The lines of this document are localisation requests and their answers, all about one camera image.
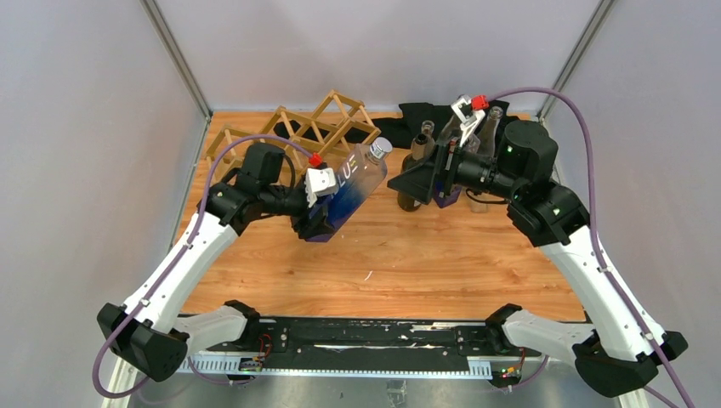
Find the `small clear bottle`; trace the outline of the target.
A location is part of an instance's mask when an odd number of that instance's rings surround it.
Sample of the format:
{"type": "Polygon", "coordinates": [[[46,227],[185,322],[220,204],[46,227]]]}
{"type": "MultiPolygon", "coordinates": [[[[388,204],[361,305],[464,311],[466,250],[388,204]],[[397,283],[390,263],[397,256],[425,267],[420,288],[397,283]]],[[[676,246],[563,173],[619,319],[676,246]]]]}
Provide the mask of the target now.
{"type": "Polygon", "coordinates": [[[433,121],[425,120],[421,125],[421,134],[425,135],[429,139],[432,139],[434,137],[434,128],[435,125],[433,121]]]}

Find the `blue square bottle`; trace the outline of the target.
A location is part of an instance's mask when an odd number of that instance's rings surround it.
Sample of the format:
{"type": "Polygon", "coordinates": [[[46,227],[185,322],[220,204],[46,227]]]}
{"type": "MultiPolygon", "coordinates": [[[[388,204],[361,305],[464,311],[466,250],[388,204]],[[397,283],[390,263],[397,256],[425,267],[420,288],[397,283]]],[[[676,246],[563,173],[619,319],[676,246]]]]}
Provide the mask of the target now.
{"type": "Polygon", "coordinates": [[[328,208],[328,221],[336,229],[335,234],[385,180],[385,159],[392,150],[390,141],[377,137],[370,144],[357,144],[338,166],[335,175],[339,190],[328,208]]]}
{"type": "Polygon", "coordinates": [[[455,204],[458,201],[458,198],[462,192],[462,188],[456,186],[454,189],[451,190],[450,194],[446,194],[444,191],[436,191],[434,193],[434,202],[438,206],[438,208],[446,208],[450,205],[455,204]]]}

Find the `clear bottle pale label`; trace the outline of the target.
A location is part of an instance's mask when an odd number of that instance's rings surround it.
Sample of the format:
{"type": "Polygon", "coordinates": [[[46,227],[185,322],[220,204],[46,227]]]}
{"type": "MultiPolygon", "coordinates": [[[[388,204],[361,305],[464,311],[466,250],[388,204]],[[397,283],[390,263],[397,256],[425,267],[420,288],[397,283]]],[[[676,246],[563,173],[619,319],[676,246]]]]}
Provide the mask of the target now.
{"type": "Polygon", "coordinates": [[[498,125],[503,118],[504,111],[499,106],[492,106],[486,115],[485,121],[478,133],[479,147],[477,152],[482,156],[494,156],[496,133],[498,125]]]}

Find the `wooden wine rack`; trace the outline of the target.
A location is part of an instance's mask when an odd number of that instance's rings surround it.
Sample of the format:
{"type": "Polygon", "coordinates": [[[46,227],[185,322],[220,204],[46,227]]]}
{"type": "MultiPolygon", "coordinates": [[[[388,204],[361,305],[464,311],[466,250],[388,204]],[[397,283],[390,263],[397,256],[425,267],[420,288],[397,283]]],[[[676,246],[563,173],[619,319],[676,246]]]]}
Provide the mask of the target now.
{"type": "MultiPolygon", "coordinates": [[[[331,90],[312,112],[297,113],[282,105],[279,106],[260,129],[260,134],[274,134],[291,140],[309,152],[318,153],[326,159],[331,158],[327,156],[342,158],[351,152],[351,144],[369,145],[380,133],[381,130],[369,116],[362,101],[352,99],[336,90],[331,90]],[[333,107],[338,108],[338,120],[329,122],[329,116],[326,114],[329,108],[333,107]],[[351,133],[356,131],[360,132],[360,142],[350,140],[351,133]]],[[[228,125],[223,126],[206,149],[204,158],[208,166],[210,167],[220,156],[221,150],[232,142],[253,134],[228,125]]],[[[302,155],[292,147],[284,147],[285,144],[268,138],[253,141],[253,143],[259,142],[268,142],[284,149],[296,166],[296,174],[308,165],[308,159],[302,158],[302,155]]],[[[240,148],[240,146],[231,148],[221,158],[221,162],[212,173],[213,182],[218,181],[231,168],[241,165],[240,148]]]]}

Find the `clear bottle black gold label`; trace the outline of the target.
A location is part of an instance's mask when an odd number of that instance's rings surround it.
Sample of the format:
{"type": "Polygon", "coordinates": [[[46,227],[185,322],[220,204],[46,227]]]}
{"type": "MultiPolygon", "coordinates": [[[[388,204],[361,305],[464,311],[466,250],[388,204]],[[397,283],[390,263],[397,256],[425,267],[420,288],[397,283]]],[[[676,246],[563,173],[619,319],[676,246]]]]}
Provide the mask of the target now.
{"type": "Polygon", "coordinates": [[[445,142],[451,137],[455,130],[460,130],[462,125],[473,117],[473,108],[471,98],[467,94],[459,95],[458,98],[450,104],[451,118],[441,129],[437,142],[445,142]]]}

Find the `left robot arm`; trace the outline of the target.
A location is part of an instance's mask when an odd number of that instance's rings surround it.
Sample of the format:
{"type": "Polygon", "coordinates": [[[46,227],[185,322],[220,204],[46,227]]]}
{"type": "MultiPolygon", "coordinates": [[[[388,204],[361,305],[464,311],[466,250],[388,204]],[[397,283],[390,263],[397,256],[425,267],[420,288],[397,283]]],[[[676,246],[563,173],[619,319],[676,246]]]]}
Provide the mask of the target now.
{"type": "Polygon", "coordinates": [[[150,278],[122,305],[108,303],[98,313],[104,348],[155,382],[169,379],[187,357],[217,344],[254,349],[259,314],[244,303],[231,300],[190,317],[179,313],[209,267],[250,223],[288,216],[300,227],[323,196],[338,190],[334,171],[320,156],[308,159],[304,175],[292,176],[285,186],[279,178],[289,155],[273,144],[252,144],[240,166],[208,183],[188,228],[150,278]]]}

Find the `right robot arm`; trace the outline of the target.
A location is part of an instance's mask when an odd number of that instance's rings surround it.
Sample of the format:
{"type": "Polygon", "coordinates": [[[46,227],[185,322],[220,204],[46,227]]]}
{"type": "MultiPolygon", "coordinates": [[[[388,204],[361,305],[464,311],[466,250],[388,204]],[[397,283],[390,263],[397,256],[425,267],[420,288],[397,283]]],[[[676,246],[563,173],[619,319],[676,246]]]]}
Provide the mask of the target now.
{"type": "Polygon", "coordinates": [[[688,344],[631,295],[605,257],[587,208],[553,180],[557,153],[541,124],[518,120],[504,128],[494,156],[463,150],[452,139],[388,186],[423,204],[450,187],[503,198],[513,226],[563,274],[588,321],[562,323],[507,304],[485,321],[487,347],[500,355],[523,348],[555,358],[573,366],[598,394],[614,398],[647,386],[659,366],[678,358],[688,344]]]}

